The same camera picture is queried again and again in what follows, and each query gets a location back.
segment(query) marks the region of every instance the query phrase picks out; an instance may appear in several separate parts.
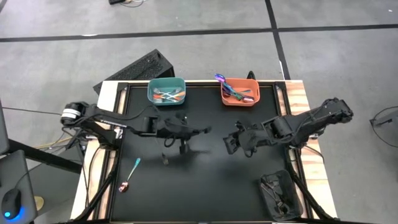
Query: black table surface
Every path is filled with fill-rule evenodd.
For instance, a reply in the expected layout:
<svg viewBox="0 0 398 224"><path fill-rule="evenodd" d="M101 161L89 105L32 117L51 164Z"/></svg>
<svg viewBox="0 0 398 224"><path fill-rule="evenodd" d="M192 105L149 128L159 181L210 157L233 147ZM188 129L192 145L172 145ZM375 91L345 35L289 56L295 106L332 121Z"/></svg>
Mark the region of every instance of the black table surface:
<svg viewBox="0 0 398 224"><path fill-rule="evenodd" d="M119 193L115 188L112 222L227 222L269 221L258 180L263 174L285 169L285 154L281 147L260 147L252 158L240 149L233 155L226 151L223 137L237 130L235 122L242 117L261 122L278 116L274 90L261 87L261 99L253 107L225 106L220 88L187 87L183 105L162 108L175 114L185 110L189 125L212 126L208 134L189 140L192 153L180 155L176 143L163 147L164 140L140 138L126 132L116 185L126 181L138 157L141 163L129 181L129 189ZM134 115L151 102L146 88L131 87L126 114ZM147 110L130 125L141 127ZM169 160L162 163L161 152Z"/></svg>

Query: teal bowl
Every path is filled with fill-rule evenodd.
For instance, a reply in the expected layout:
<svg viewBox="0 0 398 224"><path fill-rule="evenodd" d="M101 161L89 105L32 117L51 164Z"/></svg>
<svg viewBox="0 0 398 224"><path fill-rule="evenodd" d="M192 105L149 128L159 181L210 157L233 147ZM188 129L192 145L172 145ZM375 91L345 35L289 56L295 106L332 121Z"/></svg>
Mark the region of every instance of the teal bowl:
<svg viewBox="0 0 398 224"><path fill-rule="evenodd" d="M185 81L182 78L154 78L148 83L148 100L151 101L154 105L156 106L171 106L171 105L180 105L185 101L185 95L187 95L187 92L185 92L185 95L182 97L182 99L178 102L173 102L173 101L164 101L161 103L156 103L154 102L154 89L157 88L161 92L164 93L169 93L176 88L181 88L181 91L185 91Z"/></svg>

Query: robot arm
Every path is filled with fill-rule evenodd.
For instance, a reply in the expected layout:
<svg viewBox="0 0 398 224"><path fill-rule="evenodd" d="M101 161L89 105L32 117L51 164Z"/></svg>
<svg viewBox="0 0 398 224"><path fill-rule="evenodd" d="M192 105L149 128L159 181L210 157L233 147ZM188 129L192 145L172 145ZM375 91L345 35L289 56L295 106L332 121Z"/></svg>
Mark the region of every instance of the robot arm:
<svg viewBox="0 0 398 224"><path fill-rule="evenodd" d="M252 153L257 147L276 144L302 147L310 135L321 135L327 125L347 123L352 117L353 112L344 100L334 98L298 115L280 116L251 125L238 121L236 126L239 130L223 140L229 154L234 154L240 147Z"/></svg>
<svg viewBox="0 0 398 224"><path fill-rule="evenodd" d="M99 109L96 105L89 105L85 102L73 102L66 105L62 113L61 123L65 128L81 128L85 133L96 136L103 146L114 146L113 141L116 139L116 133L113 130L102 128L96 122L126 128L140 137L180 139L182 141L188 141L192 136L208 133L211 130L211 127L197 129L188 126L184 112L163 118L155 106L151 107L156 110L157 115L144 117L140 130L129 125L130 120L138 118L149 107L133 117L128 117L124 114Z"/></svg>

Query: wooden frame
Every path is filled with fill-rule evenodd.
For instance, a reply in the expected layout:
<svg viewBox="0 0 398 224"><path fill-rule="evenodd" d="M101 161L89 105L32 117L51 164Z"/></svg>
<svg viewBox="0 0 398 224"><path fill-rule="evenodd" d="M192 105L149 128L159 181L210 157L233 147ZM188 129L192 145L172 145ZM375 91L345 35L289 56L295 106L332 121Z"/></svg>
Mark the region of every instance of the wooden frame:
<svg viewBox="0 0 398 224"><path fill-rule="evenodd" d="M258 80L259 82L285 82L287 88L287 96L290 103L290 110L292 114L299 114L310 109L308 105L307 96L304 89L303 81L301 80ZM119 83L147 83L148 81L104 81L102 84L101 93L99 94L98 107L108 111L114 111L117 88ZM214 80L187 80L186 82L216 82ZM122 113L124 108L124 99L126 97L126 90L122 90L119 99L119 105L117 107L118 113ZM279 104L282 114L286 114L285 102L282 97L282 91L278 90ZM108 125L101 124L104 128L109 128ZM318 141L309 140L308 145L318 151L320 147ZM85 164L83 168L88 175L88 168L90 165L91 158L94 152L98 148L98 141L92 140L88 143L85 156ZM89 200L94 197L94 194L98 190L98 184L101 178L102 167L104 163L105 150L100 149L93 159L93 165L91 170ZM111 153L108 162L107 174L109 173L111 166L113 165L114 152ZM306 177L307 187L317 202L323 207L323 209L331 216L336 217L335 205L333 203L333 197L331 195L328 178L326 175L325 166L322 158L315 153L303 149L302 151L302 164ZM303 203L303 196L300 190L297 188L298 195ZM109 198L109 187L102 197L101 204L99 207L98 218L105 218L106 207ZM72 214L70 218L76 218L85 209L86 189L83 171L80 175L79 184L76 192L75 201L73 204Z"/></svg>

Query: computer mouse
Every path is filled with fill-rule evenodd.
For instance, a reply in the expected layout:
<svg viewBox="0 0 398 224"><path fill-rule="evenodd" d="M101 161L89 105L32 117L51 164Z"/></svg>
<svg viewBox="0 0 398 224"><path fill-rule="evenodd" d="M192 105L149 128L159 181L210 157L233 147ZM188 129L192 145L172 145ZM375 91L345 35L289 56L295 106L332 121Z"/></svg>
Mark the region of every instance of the computer mouse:
<svg viewBox="0 0 398 224"><path fill-rule="evenodd" d="M18 189L9 190L2 198L1 213L4 218L12 220L17 217L21 210L21 191Z"/></svg>

